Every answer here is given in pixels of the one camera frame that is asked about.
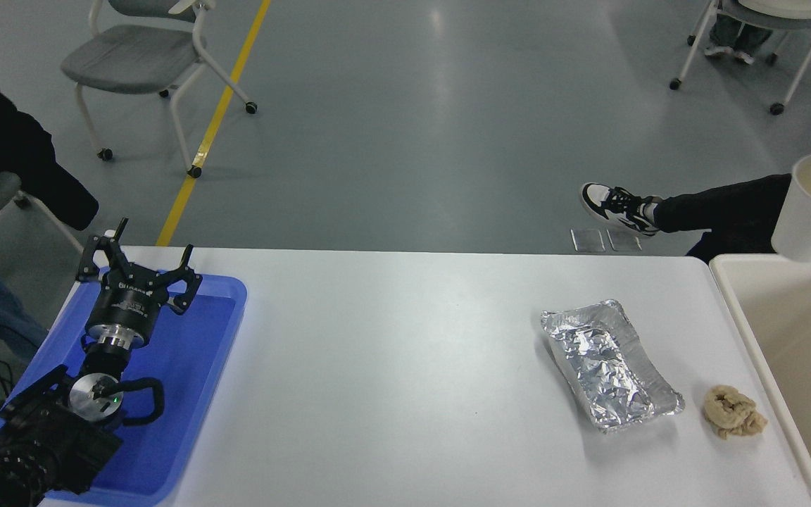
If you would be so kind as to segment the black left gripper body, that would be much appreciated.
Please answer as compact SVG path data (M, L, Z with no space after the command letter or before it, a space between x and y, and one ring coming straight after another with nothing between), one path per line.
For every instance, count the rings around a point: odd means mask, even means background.
M151 336L161 306L170 293L157 283L158 273L144 266L132 266L126 274L110 269L102 282L99 297L87 320L88 336L99 336L107 325L121 325L137 336Z

